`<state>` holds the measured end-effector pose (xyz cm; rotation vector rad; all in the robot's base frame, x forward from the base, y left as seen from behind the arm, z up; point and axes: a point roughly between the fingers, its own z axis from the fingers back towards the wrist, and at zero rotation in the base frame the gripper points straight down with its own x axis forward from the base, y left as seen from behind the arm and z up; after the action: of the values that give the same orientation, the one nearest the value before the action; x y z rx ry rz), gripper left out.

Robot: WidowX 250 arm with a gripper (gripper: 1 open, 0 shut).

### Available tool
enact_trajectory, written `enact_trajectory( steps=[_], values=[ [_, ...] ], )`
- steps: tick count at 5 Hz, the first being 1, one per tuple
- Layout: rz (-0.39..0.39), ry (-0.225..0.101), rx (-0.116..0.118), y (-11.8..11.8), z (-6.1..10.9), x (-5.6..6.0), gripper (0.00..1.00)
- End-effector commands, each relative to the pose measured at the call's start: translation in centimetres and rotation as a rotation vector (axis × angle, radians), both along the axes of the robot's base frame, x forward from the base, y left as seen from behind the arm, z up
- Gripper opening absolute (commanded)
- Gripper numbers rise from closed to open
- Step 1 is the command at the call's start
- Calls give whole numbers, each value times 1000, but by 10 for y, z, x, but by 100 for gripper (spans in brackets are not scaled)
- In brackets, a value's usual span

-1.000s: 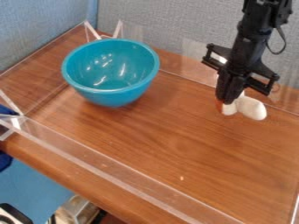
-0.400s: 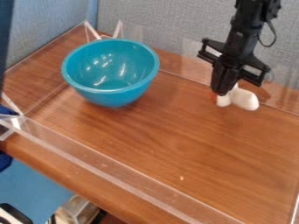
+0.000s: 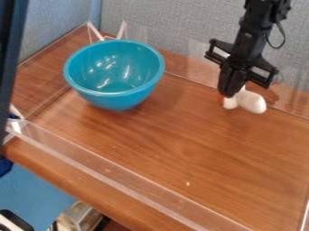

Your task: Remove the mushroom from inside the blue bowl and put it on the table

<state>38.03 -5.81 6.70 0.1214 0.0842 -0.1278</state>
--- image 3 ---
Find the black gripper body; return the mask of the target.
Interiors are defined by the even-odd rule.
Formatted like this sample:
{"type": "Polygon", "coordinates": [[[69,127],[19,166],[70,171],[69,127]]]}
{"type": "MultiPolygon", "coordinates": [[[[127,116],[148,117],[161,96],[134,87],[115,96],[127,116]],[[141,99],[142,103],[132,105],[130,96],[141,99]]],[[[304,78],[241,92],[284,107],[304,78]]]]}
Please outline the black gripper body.
{"type": "Polygon", "coordinates": [[[265,60],[261,54],[256,58],[249,59],[245,55],[240,57],[233,52],[233,44],[218,39],[210,40],[209,50],[205,52],[205,57],[213,61],[221,68],[222,62],[229,61],[230,66],[237,70],[248,71],[248,81],[263,88],[269,88],[275,77],[279,74],[279,69],[265,60]]]}

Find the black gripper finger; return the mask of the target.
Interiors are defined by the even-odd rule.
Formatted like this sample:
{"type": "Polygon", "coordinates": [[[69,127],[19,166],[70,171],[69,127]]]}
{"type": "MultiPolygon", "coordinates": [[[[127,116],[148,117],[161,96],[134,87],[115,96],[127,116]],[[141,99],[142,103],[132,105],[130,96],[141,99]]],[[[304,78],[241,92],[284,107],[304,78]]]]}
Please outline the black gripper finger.
{"type": "Polygon", "coordinates": [[[233,80],[233,76],[235,76],[235,68],[230,66],[229,61],[225,60],[221,65],[221,71],[218,75],[218,84],[217,84],[218,92],[225,97],[235,96],[235,92],[230,89],[230,82],[233,80]]]}
{"type": "Polygon", "coordinates": [[[237,94],[241,91],[243,86],[247,83],[248,71],[237,70],[233,77],[233,94],[237,94]]]}

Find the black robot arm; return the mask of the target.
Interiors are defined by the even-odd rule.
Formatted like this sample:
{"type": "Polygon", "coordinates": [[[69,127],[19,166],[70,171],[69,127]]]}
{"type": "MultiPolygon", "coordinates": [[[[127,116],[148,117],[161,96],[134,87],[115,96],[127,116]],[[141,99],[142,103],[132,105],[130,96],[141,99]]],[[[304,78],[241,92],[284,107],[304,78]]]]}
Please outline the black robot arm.
{"type": "Polygon", "coordinates": [[[221,68],[217,89],[225,97],[233,97],[248,81],[269,88],[279,69],[265,60],[263,52],[271,43],[273,25],[287,37],[280,22],[288,19],[291,0],[245,0],[244,8],[235,43],[213,38],[205,53],[221,68]]]}

